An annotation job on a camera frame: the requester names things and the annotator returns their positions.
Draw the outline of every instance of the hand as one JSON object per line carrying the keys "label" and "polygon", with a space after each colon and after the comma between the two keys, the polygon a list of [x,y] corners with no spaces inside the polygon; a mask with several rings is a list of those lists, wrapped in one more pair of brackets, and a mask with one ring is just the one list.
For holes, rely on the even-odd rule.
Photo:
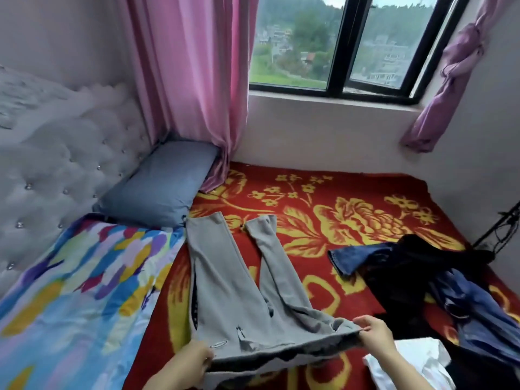
{"label": "hand", "polygon": [[392,332],[384,321],[368,315],[357,317],[353,321],[363,328],[359,333],[363,346],[380,363],[398,354]]}
{"label": "hand", "polygon": [[185,390],[197,386],[214,357],[203,341],[192,340],[150,378],[143,390]]}

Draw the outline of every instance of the black window frame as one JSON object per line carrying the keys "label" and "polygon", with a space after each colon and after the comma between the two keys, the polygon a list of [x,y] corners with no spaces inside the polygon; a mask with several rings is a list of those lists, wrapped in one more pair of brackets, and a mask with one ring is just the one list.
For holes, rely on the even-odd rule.
{"label": "black window frame", "polygon": [[[349,78],[367,16],[372,8],[372,0],[346,0],[326,89],[262,83],[250,83],[249,88],[300,96],[416,105],[424,96],[442,58],[443,50],[455,32],[469,1],[437,0],[400,89]],[[370,94],[343,91],[347,83],[349,88],[367,91]]]}

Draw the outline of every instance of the bedsheet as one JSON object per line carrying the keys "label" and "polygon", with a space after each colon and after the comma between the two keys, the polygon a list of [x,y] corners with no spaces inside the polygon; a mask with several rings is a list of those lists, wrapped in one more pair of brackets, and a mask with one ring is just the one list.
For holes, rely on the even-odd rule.
{"label": "bedsheet", "polygon": [[[441,249],[464,249],[465,241],[433,203],[425,182],[406,175],[368,175],[285,170],[232,163],[225,183],[199,193],[191,216],[221,211],[258,284],[260,255],[243,230],[262,214],[278,217],[277,235],[314,308],[353,319],[383,309],[363,279],[337,275],[327,250],[349,245],[397,241],[416,233]],[[186,247],[166,278],[125,390],[140,390],[190,339],[188,298],[190,263]],[[520,320],[518,298],[490,271],[491,292],[504,310]],[[457,342],[450,318],[430,296],[425,315],[439,333]],[[374,385],[363,365],[362,349],[341,353],[321,366],[296,367],[254,378],[249,388],[287,390],[366,390]]]}
{"label": "bedsheet", "polygon": [[0,301],[0,388],[121,389],[184,240],[74,222]]}

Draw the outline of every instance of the purple curtain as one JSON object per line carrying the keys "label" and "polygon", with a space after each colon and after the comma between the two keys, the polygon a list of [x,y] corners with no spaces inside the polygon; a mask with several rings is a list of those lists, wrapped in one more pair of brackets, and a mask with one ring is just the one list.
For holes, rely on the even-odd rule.
{"label": "purple curtain", "polygon": [[431,152],[449,123],[470,80],[471,72],[484,55],[489,30],[515,0],[484,0],[474,23],[465,26],[444,50],[443,85],[432,102],[401,139],[417,153]]}
{"label": "purple curtain", "polygon": [[150,138],[173,131],[220,147],[210,191],[245,126],[258,0],[118,1]]}

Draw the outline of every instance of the wall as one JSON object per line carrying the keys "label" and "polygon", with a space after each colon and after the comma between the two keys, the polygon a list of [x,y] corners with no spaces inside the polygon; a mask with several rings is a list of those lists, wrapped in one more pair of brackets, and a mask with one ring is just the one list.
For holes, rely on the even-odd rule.
{"label": "wall", "polygon": [[132,81],[114,0],[0,0],[0,64],[71,88]]}
{"label": "wall", "polygon": [[[475,15],[477,1],[466,21]],[[497,211],[520,200],[519,15],[517,2],[493,30],[486,56],[433,153],[415,155],[398,146],[414,109],[252,93],[235,159],[296,169],[412,174],[428,182],[434,200],[474,241],[498,219]],[[518,294],[519,249],[520,236],[493,264]]]}

